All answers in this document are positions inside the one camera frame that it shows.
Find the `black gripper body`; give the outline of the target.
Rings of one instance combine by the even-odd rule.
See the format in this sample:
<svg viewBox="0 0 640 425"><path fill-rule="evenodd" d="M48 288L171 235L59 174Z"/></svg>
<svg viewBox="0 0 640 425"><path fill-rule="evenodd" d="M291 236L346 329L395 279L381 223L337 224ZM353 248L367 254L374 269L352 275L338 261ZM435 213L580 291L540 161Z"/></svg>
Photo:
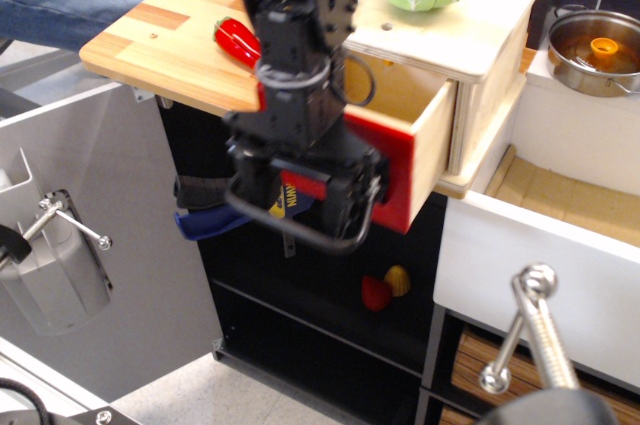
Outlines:
<svg viewBox="0 0 640 425"><path fill-rule="evenodd" d="M257 112L230 112L229 154L241 158L353 167L366 159L388 160L353 133L344 121L343 98L333 90L311 92L266 89Z"/></svg>

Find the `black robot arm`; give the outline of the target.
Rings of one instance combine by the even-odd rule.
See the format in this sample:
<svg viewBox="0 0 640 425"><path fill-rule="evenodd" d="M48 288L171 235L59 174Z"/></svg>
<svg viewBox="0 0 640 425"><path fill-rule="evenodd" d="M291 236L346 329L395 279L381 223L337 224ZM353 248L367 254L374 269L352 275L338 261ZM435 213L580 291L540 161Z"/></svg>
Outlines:
<svg viewBox="0 0 640 425"><path fill-rule="evenodd" d="M261 46L255 75L264 106L225 116L235 166L226 200L308 246L350 252L365 240L387 181L385 158L344 117L343 43L357 0L243 2ZM270 214L288 178L324 192L320 229Z"/></svg>

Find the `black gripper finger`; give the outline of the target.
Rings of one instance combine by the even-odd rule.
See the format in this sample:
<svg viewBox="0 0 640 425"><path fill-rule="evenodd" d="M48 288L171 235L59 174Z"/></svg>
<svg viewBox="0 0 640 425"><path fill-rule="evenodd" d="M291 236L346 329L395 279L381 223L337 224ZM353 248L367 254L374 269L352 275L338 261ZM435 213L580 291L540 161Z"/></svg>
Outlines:
<svg viewBox="0 0 640 425"><path fill-rule="evenodd" d="M239 175L237 195L259 208L269 210L280 196L280 175L269 161L241 158L235 161Z"/></svg>
<svg viewBox="0 0 640 425"><path fill-rule="evenodd" d="M322 206L324 231L334 240L363 240L370 221L372 195L366 184L333 177Z"/></svg>

